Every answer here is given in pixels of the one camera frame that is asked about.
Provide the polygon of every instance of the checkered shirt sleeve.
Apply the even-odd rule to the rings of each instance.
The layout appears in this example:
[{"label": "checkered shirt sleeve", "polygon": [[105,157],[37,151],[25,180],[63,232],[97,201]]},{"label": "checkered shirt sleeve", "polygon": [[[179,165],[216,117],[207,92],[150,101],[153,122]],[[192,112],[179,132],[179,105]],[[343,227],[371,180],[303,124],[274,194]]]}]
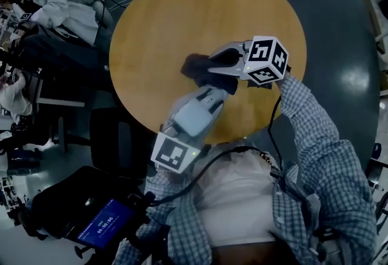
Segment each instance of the checkered shirt sleeve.
[{"label": "checkered shirt sleeve", "polygon": [[[155,194],[157,200],[180,192],[189,183],[174,184],[169,178],[169,171],[159,169],[153,177],[147,177],[145,192]],[[193,193],[162,204],[149,207],[147,216],[151,222],[144,224],[137,231],[140,240],[152,240],[160,228],[160,223],[169,225],[168,254],[173,264],[210,264],[212,253],[203,225],[194,207]],[[118,247],[113,265],[138,264],[141,253],[127,240],[122,240]]]},{"label": "checkered shirt sleeve", "polygon": [[[371,264],[376,221],[369,185],[352,144],[340,140],[326,111],[293,76],[284,81],[281,94],[282,113],[290,119],[295,131],[303,190],[306,195],[317,194],[321,201],[320,226],[332,227],[348,241],[354,264]],[[286,201],[275,198],[274,207],[275,204],[278,209],[288,207]],[[293,227],[304,225],[292,218],[287,223]]]}]

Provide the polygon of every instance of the gray floor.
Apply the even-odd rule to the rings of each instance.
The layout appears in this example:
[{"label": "gray floor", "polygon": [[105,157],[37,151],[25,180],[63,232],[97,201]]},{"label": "gray floor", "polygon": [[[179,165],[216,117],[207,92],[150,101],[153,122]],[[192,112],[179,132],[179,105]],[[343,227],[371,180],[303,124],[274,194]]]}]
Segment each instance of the gray floor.
[{"label": "gray floor", "polygon": [[[375,142],[379,115],[379,76],[371,25],[362,0],[288,0],[303,25],[307,41],[304,83],[338,126],[342,138],[351,140],[363,167]],[[112,12],[117,21],[122,13]],[[106,93],[88,94],[86,109],[70,115],[74,133],[87,136],[90,110],[109,107]],[[297,159],[293,131],[285,117],[273,125],[273,135],[283,158]],[[252,135],[264,150],[275,155],[266,130]],[[43,172],[28,178],[32,190],[60,181],[78,167],[90,164],[87,147],[70,148],[62,155],[54,147],[44,152]]]}]

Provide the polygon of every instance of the plaid shirt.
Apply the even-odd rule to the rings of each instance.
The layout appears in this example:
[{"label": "plaid shirt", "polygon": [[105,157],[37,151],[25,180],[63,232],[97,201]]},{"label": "plaid shirt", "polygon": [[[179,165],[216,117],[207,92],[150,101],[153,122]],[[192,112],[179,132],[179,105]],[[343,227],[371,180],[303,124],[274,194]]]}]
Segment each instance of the plaid shirt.
[{"label": "plaid shirt", "polygon": [[[277,235],[287,242],[301,264],[319,264],[312,232],[318,224],[331,227],[350,248],[353,264],[371,264],[376,221],[368,182],[353,146],[339,139],[326,111],[293,76],[283,82],[281,94],[282,113],[290,119],[295,131],[299,163],[283,162],[284,176],[273,188]],[[187,183],[185,179],[182,184],[173,184],[163,173],[158,173],[147,178],[145,189],[160,199],[180,191]],[[317,205],[312,205],[311,196],[319,198],[318,211]],[[174,264],[212,262],[193,193],[149,208],[148,215],[153,221],[143,225],[138,236],[151,237],[159,229],[156,221],[170,225],[168,253]],[[139,256],[140,252],[123,240],[113,264],[136,264]]]}]

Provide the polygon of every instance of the wooden tabletop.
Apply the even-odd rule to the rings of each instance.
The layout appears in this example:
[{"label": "wooden tabletop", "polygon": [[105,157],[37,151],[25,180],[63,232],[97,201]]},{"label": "wooden tabletop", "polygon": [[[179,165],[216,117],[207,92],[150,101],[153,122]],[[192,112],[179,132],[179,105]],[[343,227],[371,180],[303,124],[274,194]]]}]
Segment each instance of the wooden tabletop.
[{"label": "wooden tabletop", "polygon": [[[255,35],[276,36],[289,52],[291,73],[303,78],[306,40],[287,0],[133,0],[110,46],[113,85],[126,109],[158,132],[174,101],[197,89],[180,72],[186,56]],[[206,141],[232,141],[267,126],[278,97],[276,85],[247,88],[240,81]]]}]

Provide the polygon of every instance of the digital display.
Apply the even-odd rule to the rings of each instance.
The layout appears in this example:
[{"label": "digital display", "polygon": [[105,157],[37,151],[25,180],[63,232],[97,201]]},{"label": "digital display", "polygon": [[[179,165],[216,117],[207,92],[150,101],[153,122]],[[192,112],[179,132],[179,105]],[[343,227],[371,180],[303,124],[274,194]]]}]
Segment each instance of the digital display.
[{"label": "digital display", "polygon": [[87,245],[104,248],[133,214],[132,209],[111,199],[77,239]]}]

